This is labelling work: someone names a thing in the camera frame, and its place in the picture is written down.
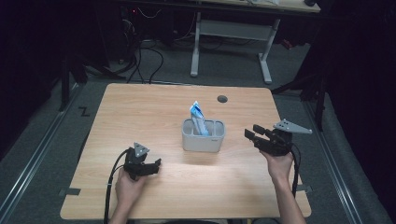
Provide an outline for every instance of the blue and white package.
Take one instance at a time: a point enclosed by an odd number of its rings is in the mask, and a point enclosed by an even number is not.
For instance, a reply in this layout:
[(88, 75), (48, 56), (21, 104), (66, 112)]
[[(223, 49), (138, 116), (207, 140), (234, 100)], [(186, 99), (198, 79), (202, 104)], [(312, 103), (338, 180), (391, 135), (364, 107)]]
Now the blue and white package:
[(194, 127), (198, 134), (209, 136), (209, 131), (205, 125), (204, 113), (202, 113), (201, 107), (198, 102), (195, 101), (194, 104), (190, 107), (191, 119), (194, 123)]

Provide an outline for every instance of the finger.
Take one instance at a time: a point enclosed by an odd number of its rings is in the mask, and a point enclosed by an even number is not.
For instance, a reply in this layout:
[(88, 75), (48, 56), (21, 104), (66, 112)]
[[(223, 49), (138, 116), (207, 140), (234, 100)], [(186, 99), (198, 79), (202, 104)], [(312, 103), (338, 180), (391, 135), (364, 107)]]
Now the finger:
[(123, 170), (123, 168), (121, 167), (121, 168), (119, 169), (119, 180), (122, 178), (123, 173), (124, 173), (124, 170)]
[(138, 185), (139, 187), (143, 186), (147, 179), (148, 179), (148, 177), (146, 175), (139, 176), (139, 178), (136, 181), (136, 185)]

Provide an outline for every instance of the white table leg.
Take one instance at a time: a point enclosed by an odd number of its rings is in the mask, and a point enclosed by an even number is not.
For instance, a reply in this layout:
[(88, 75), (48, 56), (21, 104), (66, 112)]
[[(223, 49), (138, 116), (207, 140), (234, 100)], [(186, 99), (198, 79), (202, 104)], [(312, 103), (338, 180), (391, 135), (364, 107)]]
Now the white table leg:
[(192, 77), (198, 76), (200, 32), (201, 32), (201, 12), (197, 12), (197, 22), (195, 27), (195, 44), (194, 44), (194, 51), (192, 53), (191, 73), (190, 73)]
[(274, 25), (272, 26), (271, 33), (268, 38), (267, 44), (265, 46), (264, 53), (259, 54), (260, 65), (262, 66), (262, 75), (264, 76), (264, 82), (266, 84), (272, 83), (270, 71), (268, 69), (268, 64), (267, 64), (267, 57), (268, 57), (268, 53), (270, 52), (271, 46), (274, 42), (274, 38), (275, 38), (277, 27), (279, 26), (279, 23), (280, 23), (280, 19), (275, 20)]

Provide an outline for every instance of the gray carpet floor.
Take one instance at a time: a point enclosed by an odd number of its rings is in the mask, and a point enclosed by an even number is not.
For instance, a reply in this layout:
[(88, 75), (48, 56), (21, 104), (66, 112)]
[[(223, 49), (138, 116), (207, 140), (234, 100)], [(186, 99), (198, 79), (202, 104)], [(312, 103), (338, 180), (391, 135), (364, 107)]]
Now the gray carpet floor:
[[(161, 82), (185, 83), (193, 85), (263, 87), (274, 89), (293, 80), (309, 46), (298, 46), (284, 49), (273, 45), (268, 57), (268, 64), (273, 78), (272, 85), (263, 82), (262, 72), (257, 55), (244, 51), (243, 48), (260, 43), (248, 43), (239, 46), (242, 50), (233, 51), (230, 46), (204, 43), (198, 77), (190, 77), (191, 50), (189, 41), (178, 42), (173, 47), (161, 43), (146, 42), (144, 47), (155, 49), (163, 56), (163, 65), (153, 77), (153, 84)], [(142, 49), (142, 60), (139, 67), (141, 77), (147, 80), (161, 64), (161, 56), (149, 49)], [(111, 64), (112, 70), (123, 67), (122, 64)], [(129, 77), (134, 68), (122, 76)], [(137, 73), (131, 83), (142, 82)], [(76, 87), (75, 98), (69, 106), (58, 130), (45, 146), (46, 151), (33, 178), (11, 213), (7, 223), (102, 223), (102, 220), (63, 220), (60, 211), (64, 196), (62, 189), (67, 189), (78, 164), (78, 154), (84, 139), (90, 131), (98, 106), (108, 83), (125, 82), (107, 77), (89, 75), (85, 85)], [(286, 91), (274, 95), (279, 115), (306, 128), (315, 124), (310, 117), (309, 108), (315, 102), (301, 102), (297, 91)], [(37, 147), (52, 122), (59, 116), (61, 106), (61, 87), (57, 85), (51, 98), (32, 116), (28, 127), (19, 140), (0, 163), (0, 202), (5, 202), (8, 194), (26, 164), (34, 155)], [(344, 137), (342, 128), (332, 110), (332, 103), (326, 97), (326, 109), (323, 115), (322, 136), (326, 139), (336, 165), (345, 180), (350, 197), (356, 205), (361, 220), (355, 223), (391, 223), (371, 188), (359, 163)], [(307, 197), (312, 208), (308, 223), (352, 223), (340, 200), (335, 187), (331, 169), (323, 153), (323, 145), (316, 134), (295, 134), (294, 143), (302, 152), (301, 178), (310, 190)], [(276, 223), (271, 218), (260, 218), (255, 224)]]

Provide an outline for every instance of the gray metal bracket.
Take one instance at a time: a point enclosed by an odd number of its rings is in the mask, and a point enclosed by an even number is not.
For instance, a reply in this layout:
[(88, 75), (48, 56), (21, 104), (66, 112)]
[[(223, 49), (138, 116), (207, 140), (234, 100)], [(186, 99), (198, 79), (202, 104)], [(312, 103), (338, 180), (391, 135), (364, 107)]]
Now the gray metal bracket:
[(149, 152), (149, 149), (146, 147), (143, 147), (142, 145), (138, 143), (134, 143), (134, 154), (136, 155), (137, 158), (147, 154)]
[(287, 133), (312, 133), (311, 129), (303, 128), (303, 127), (301, 127), (297, 124), (294, 124), (290, 121), (287, 121), (285, 119), (274, 124), (274, 128), (279, 129), (284, 132), (287, 132)]

